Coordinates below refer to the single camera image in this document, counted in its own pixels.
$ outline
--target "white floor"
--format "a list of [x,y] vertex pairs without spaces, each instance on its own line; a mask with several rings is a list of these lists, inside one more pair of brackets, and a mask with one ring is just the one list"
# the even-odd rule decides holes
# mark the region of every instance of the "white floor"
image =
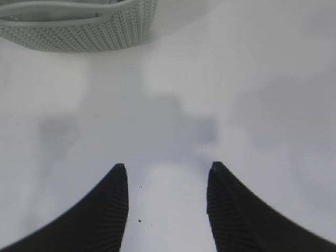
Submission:
[[150,37],[127,50],[0,40],[0,246],[123,162],[123,252],[214,252],[213,160],[336,242],[335,23],[333,0],[159,0]]

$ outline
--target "white surface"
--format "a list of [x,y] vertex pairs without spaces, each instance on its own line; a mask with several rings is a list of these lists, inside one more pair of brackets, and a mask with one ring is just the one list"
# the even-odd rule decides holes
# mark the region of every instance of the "white surface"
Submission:
[[213,160],[336,242],[335,17],[333,0],[161,0],[150,38],[127,50],[0,40],[0,245],[124,162],[123,252],[215,251]]

